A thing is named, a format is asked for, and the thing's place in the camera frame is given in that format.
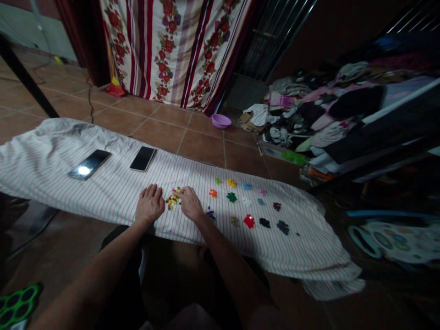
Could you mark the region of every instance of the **curtain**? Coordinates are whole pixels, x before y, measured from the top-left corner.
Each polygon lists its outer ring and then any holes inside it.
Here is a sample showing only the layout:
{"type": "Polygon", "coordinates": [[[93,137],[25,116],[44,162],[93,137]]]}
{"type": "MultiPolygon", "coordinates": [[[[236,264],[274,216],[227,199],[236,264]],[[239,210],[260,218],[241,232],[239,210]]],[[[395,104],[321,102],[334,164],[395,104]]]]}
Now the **curtain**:
{"type": "Polygon", "coordinates": [[[121,86],[210,116],[261,11],[257,2],[101,0],[121,86]]]}

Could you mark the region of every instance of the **black smartphone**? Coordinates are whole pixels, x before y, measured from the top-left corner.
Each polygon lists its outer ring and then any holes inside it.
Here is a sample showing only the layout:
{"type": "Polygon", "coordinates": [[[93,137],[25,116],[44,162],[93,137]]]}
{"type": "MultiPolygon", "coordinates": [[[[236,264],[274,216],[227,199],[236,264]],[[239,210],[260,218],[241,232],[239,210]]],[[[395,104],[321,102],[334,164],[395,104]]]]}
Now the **black smartphone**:
{"type": "Polygon", "coordinates": [[[95,150],[80,165],[75,167],[68,175],[79,180],[87,180],[106,160],[111,153],[95,150]]]}
{"type": "Polygon", "coordinates": [[[145,172],[155,152],[156,149],[141,147],[130,168],[135,171],[145,172]]]}

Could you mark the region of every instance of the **broom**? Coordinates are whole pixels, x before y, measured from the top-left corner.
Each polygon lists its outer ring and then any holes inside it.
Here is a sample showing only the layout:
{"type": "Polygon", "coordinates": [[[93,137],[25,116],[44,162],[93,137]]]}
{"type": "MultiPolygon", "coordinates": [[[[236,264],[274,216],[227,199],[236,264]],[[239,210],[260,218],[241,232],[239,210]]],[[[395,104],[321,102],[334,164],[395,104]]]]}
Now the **broom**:
{"type": "Polygon", "coordinates": [[[122,89],[122,86],[119,84],[119,81],[116,79],[116,75],[115,75],[115,67],[113,64],[113,52],[111,51],[111,46],[110,46],[110,36],[109,36],[109,32],[107,31],[107,27],[104,24],[104,30],[107,34],[107,47],[109,48],[109,60],[110,60],[110,67],[111,67],[111,74],[112,74],[112,79],[111,79],[111,83],[110,86],[107,88],[106,93],[108,95],[111,96],[115,96],[118,98],[124,97],[127,95],[127,93],[122,89]]]}

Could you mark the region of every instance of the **black pants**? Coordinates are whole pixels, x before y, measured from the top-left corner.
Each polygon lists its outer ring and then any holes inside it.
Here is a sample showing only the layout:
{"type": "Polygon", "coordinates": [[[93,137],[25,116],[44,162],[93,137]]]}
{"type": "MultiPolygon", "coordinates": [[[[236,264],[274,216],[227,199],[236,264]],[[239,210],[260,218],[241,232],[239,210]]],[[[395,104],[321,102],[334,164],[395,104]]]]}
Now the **black pants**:
{"type": "MultiPolygon", "coordinates": [[[[127,228],[128,226],[126,225],[116,227],[103,240],[101,250],[127,228]]],[[[99,316],[95,326],[96,329],[138,330],[142,324],[148,320],[148,315],[142,300],[142,291],[138,275],[142,258],[142,244],[143,241],[141,240],[128,260],[121,278],[116,284],[107,305],[99,316]]],[[[223,329],[241,329],[242,325],[237,310],[209,250],[205,252],[203,259],[210,266],[215,277],[216,306],[214,314],[211,315],[212,318],[223,329]]],[[[255,260],[249,257],[244,257],[244,259],[264,286],[270,290],[269,281],[255,260]]]]}

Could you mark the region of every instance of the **green basket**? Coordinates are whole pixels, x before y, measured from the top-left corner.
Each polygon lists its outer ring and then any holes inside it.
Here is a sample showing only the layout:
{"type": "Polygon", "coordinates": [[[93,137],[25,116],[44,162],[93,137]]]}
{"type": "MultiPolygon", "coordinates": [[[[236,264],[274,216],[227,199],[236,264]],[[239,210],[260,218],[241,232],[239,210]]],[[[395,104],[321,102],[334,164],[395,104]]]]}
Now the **green basket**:
{"type": "Polygon", "coordinates": [[[0,330],[27,319],[37,307],[42,289],[41,284],[34,284],[0,297],[0,330]]]}

